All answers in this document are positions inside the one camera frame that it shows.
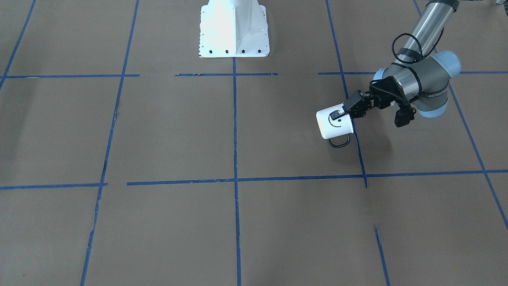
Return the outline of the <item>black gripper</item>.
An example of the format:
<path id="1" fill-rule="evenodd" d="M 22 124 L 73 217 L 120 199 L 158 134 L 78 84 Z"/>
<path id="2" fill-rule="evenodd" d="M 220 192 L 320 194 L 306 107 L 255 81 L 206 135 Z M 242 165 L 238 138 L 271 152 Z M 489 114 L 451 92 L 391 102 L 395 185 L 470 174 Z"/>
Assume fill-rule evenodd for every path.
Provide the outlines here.
<path id="1" fill-rule="evenodd" d="M 350 121 L 362 118 L 373 108 L 385 109 L 395 102 L 399 108 L 411 108 L 401 85 L 394 77 L 372 80 L 366 92 L 357 90 L 344 101 L 344 110 L 336 109 L 329 114 L 330 121 Z"/>

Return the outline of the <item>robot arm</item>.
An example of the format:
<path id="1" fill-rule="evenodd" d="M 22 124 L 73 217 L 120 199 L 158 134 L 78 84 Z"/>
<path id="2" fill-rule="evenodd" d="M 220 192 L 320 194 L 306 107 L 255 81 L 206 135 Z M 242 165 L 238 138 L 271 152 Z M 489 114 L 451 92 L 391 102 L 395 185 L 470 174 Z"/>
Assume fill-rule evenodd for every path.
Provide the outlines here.
<path id="1" fill-rule="evenodd" d="M 340 121 L 343 117 L 362 118 L 370 109 L 385 109 L 395 103 L 395 125 L 408 125 L 417 112 L 427 118 L 446 110 L 450 79 L 461 72 L 461 63 L 452 51 L 433 54 L 450 16 L 457 11 L 458 0 L 430 0 L 408 39 L 399 51 L 392 50 L 394 61 L 379 70 L 367 92 L 357 91 L 341 107 L 325 115 Z"/>

